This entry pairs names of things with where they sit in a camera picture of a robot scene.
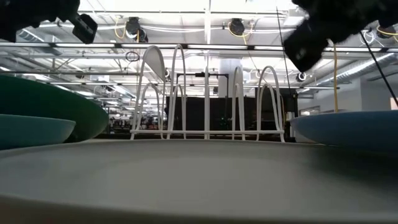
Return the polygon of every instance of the dish rack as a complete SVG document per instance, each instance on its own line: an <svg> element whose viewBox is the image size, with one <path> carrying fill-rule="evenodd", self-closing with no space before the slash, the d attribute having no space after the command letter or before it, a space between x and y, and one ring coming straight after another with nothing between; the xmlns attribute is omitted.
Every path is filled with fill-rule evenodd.
<svg viewBox="0 0 398 224"><path fill-rule="evenodd" d="M180 52L182 56L182 63L183 63L183 84L176 84L174 83L175 79L175 59L177 56L177 53ZM150 61L151 63L158 63L160 65L160 74L159 78L163 81L163 90L160 91L155 84L153 83L148 83L145 85L144 90L142 92L141 96L141 88L142 88L142 77L144 75L144 65L147 63L147 61ZM274 93L274 88L270 86L267 82L263 85L261 85L262 80L264 78L264 73L266 70L270 70L274 74L274 79L275 79L275 88L276 88L276 94L277 94L277 99L275 101L275 93ZM166 71L165 71L165 65L164 65L164 58L162 55L162 52L160 49L153 45L147 48L147 50L144 53L144 56L142 58L142 65L141 65L141 72L139 74L139 83L137 87L137 93L136 99L141 99L141 100L136 100L136 105L135 105L135 110L138 111L139 113L134 113L133 115L133 121L132 121L132 130L131 130L131 140L134 140L134 135L138 133L145 133L145 134L160 134L160 137L162 139L170 139L172 134L183 134L183 138L187 138L187 134L203 134L204 139L210 139L211 134L230 134L232 135L232 140L234 140L235 135L242 135L242 140L245 141L246 137L245 135L247 134L256 134L257 138L256 140L259 140L259 135L260 134L280 134L280 140L282 142L285 142L284 139L284 130L283 130L283 125L282 125L282 108L281 108L281 100L280 100L280 91L279 91L279 82L277 79L276 72L273 67L271 66L266 66L262 72L261 76L259 79L258 83L258 89L260 91L257 91L257 130L255 131L245 131L244 129L244 96L243 96L243 82L239 83L238 80L243 80L243 71L242 68L236 67L234 71L234 78L233 78L233 98L238 97L238 110L239 110L239 127L240 131L236 131L236 124L235 124L235 118L236 118L236 101L232 101L232 131L211 131L210 130L210 89L209 89L209 82L208 82L208 67L206 67L205 71L205 130L203 131L187 131L187 116L186 116L186 87L187 87L187 82L186 82L186 71L185 71L185 57L184 57L184 52L182 49L181 45L177 45L176 48L174 49L174 56L172 60L172 70L170 73L170 102L169 102L169 117L167 119L168 126L167 130L163 130L163 113L164 113L164 107L165 107L165 83L166 83L166 77L165 77ZM136 124L141 123L142 119L142 108L144 106L144 98L145 98L145 93L148 90L148 88L151 87L155 90L156 92L156 98L157 98L157 111L158 111L158 119L159 119L159 130L140 130L139 126ZM275 126L276 130L267 130L267 131L262 131L261 130L261 106L262 106L262 96L264 90L268 88L270 93L271 93L271 98L272 98L272 106L274 109L274 119L275 119ZM175 102L177 100L177 95L178 95L178 90L180 90L181 93L181 101L182 101L182 130L174 130L174 114L175 114ZM163 100L162 100L162 105L160 107L160 98L159 98L159 92L162 93Z"/></svg>

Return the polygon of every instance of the ceiling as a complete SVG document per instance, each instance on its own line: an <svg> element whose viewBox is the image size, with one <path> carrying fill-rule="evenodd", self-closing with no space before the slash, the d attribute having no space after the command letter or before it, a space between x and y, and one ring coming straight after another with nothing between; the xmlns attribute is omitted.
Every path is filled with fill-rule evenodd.
<svg viewBox="0 0 398 224"><path fill-rule="evenodd" d="M241 18L246 26L246 41L248 45L281 45L282 39L286 38L293 31L299 21L287 22L292 19L291 12L301 13L297 7L289 0L264 1L264 0L81 0L79 12L89 14L98 24L99 30L96 35L96 43L134 43L135 39L130 39L123 35L123 25L129 17L137 16L140 18L140 25L145 30L149 43L173 43L173 44L229 44L244 45L241 37L235 37L229 33L228 22L231 18ZM73 26L66 23L44 22L38 29L27 28L26 30L44 42L80 42L73 34ZM396 44L394 40L382 40L368 37L371 44L376 47L381 45L391 46ZM27 40L18 37L19 42ZM347 41L339 44L340 47L363 47L358 35L350 37ZM60 72L86 72L104 73L116 72L119 75L107 77L109 82L116 83L136 83L135 73L141 69L142 60L129 63L125 59L128 51L137 52L141 57L145 49L85 49L85 48L59 48L60 55L43 52L38 48L17 48L4 49L0 51L0 65L10 70L30 70L32 73L48 71L48 67L54 67ZM162 49L165 67L168 71L172 67L172 56L174 50ZM11 55L10 52L18 53L37 63L28 62L26 59ZM246 83L257 84L258 74L256 68L262 69L266 65L275 68L281 85L287 84L287 74L289 83L292 86L300 85L295 80L299 72L289 59L284 59L282 52L243 52L236 50L184 50L187 72L203 72L207 66L206 56L209 55L208 68L211 73L218 73L220 61L226 58L240 58L244 72L246 72ZM355 60L370 58L368 54L338 54L338 66L343 67ZM313 67L308 74L312 77L322 76L333 71L333 55L325 54L324 58ZM183 63L180 55L177 56L175 63L176 72L182 72ZM149 66L144 68L143 83L161 83L158 76ZM85 75L76 77L74 75L47 75L49 79L62 82L95 82L103 75ZM266 76L266 81L274 83L271 75ZM188 76L187 83L204 84L204 78ZM217 85L218 79L210 77L210 85ZM96 96L120 98L131 96L125 92L136 94L135 86L124 86L123 91L108 92L101 87L95 86L64 86L70 90L87 91ZM254 93L248 89L246 94ZM203 95L203 87L188 87L188 95ZM155 97L154 90L148 90L148 101ZM134 102L121 103L131 105Z"/></svg>

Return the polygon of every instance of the duct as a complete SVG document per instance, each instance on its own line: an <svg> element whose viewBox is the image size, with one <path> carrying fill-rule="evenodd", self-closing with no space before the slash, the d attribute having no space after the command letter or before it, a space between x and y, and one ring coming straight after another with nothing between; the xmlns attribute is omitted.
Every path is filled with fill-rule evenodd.
<svg viewBox="0 0 398 224"><path fill-rule="evenodd" d="M397 62L398 55L396 53L390 53L377 58L380 67L386 67L393 62ZM377 66L374 63L374 60L370 58L369 60L365 61L358 61L351 63L344 68L337 70L337 82L343 83L354 78L361 77L366 75L370 72L374 72L377 70ZM334 73L330 73L329 75L319 79L315 85L308 85L308 86L325 86L333 83Z"/></svg>
<svg viewBox="0 0 398 224"><path fill-rule="evenodd" d="M21 29L21 30L17 31L17 36L28 41L28 42L36 42L36 43L45 42L43 39L34 35L33 33L29 32L26 29ZM56 56L59 56L62 54L58 50L55 50L50 47L40 47L39 50L43 53L48 53L48 54L52 54L52 55L56 55Z"/></svg>

